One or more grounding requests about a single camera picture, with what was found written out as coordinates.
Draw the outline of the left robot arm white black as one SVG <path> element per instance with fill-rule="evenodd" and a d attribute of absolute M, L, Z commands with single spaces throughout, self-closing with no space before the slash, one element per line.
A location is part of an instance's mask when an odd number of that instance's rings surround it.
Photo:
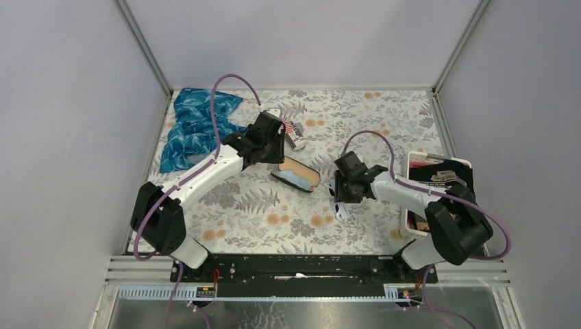
<path fill-rule="evenodd" d="M 177 178 L 156 185 L 144 183 L 138 190 L 131 226 L 136 233 L 134 255 L 146 241 L 156 255 L 170 256 L 186 266 L 198 282 L 212 275 L 210 252 L 186 232 L 185 211 L 226 179 L 258 163 L 284 161 L 284 122 L 269 110 L 262 111 L 242 132 L 226 136 L 217 148 Z"/>

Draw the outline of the flag pattern glasses case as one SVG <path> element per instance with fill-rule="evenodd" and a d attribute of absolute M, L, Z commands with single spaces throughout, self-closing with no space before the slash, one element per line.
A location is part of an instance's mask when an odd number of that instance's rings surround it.
<path fill-rule="evenodd" d="M 282 121 L 285 129 L 285 139 L 290 148 L 295 151 L 304 149 L 307 142 L 304 138 L 302 129 L 297 127 L 293 121 L 286 117 L 284 117 Z"/>

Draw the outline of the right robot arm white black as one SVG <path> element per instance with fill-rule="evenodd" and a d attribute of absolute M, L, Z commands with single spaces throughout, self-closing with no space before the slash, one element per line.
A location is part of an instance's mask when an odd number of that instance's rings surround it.
<path fill-rule="evenodd" d="M 493 236 L 473 193 L 460 184 L 449 189 L 427 186 L 381 165 L 368 167 L 352 151 L 335 165 L 336 202 L 358 204 L 365 198 L 388 201 L 427 221 L 428 236 L 401 249 L 400 259 L 393 263 L 399 281 L 412 281 L 427 265 L 461 265 Z"/>

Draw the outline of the black glasses case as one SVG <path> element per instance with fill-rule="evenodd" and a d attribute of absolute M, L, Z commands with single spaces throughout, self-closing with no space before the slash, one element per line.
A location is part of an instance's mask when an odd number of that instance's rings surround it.
<path fill-rule="evenodd" d="M 271 176 L 285 185 L 305 193 L 312 193 L 319 185 L 321 176 L 308 165 L 286 156 L 283 163 L 271 172 Z"/>

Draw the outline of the large light blue cloth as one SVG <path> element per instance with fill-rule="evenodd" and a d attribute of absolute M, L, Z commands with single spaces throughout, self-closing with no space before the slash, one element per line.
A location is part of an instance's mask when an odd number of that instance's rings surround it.
<path fill-rule="evenodd" d="M 271 174 L 277 180 L 303 192 L 311 192 L 312 184 L 309 180 L 295 174 L 292 171 L 274 171 Z"/>

